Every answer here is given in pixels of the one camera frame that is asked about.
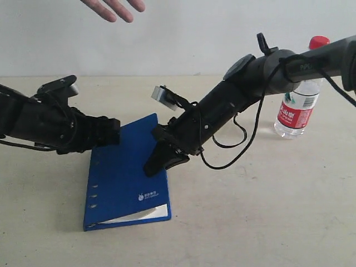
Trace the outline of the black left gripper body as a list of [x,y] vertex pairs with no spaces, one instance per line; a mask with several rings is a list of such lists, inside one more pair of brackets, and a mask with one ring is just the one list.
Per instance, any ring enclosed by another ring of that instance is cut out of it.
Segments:
[[68,140],[56,148],[59,155],[83,153],[96,146],[96,118],[70,107],[70,132]]

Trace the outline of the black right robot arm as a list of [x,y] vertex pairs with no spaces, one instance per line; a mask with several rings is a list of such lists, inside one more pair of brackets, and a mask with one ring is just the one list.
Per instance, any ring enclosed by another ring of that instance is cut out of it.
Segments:
[[342,85],[335,90],[355,104],[349,96],[355,91],[354,36],[301,54],[269,47],[262,33],[257,39],[263,55],[239,59],[199,102],[190,102],[165,86],[155,87],[153,99],[183,113],[152,130],[156,146],[144,164],[148,177],[188,162],[191,155],[202,155],[203,144],[231,118],[255,103],[261,105],[265,96],[294,91],[302,81],[331,81],[339,76]]

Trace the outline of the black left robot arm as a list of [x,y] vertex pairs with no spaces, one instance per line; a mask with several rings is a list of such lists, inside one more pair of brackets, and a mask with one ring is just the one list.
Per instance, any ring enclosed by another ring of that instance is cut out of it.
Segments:
[[1,86],[1,143],[14,146],[5,141],[10,136],[34,142],[33,150],[59,155],[118,145],[120,121],[70,107],[68,99],[77,94],[75,83],[64,80],[42,85],[32,97]]

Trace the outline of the person's open hand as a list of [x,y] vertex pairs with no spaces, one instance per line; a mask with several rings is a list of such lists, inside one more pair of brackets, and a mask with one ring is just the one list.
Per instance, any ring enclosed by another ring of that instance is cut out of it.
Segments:
[[134,21],[133,14],[120,1],[81,0],[81,2],[107,22],[114,23],[118,18],[126,23]]

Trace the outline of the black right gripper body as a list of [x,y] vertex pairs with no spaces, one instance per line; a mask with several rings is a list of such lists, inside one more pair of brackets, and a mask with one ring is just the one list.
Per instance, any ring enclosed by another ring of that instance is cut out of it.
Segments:
[[157,141],[152,159],[187,159],[196,156],[201,147],[236,114],[232,102],[200,102],[172,117],[167,124],[158,124],[152,130]]

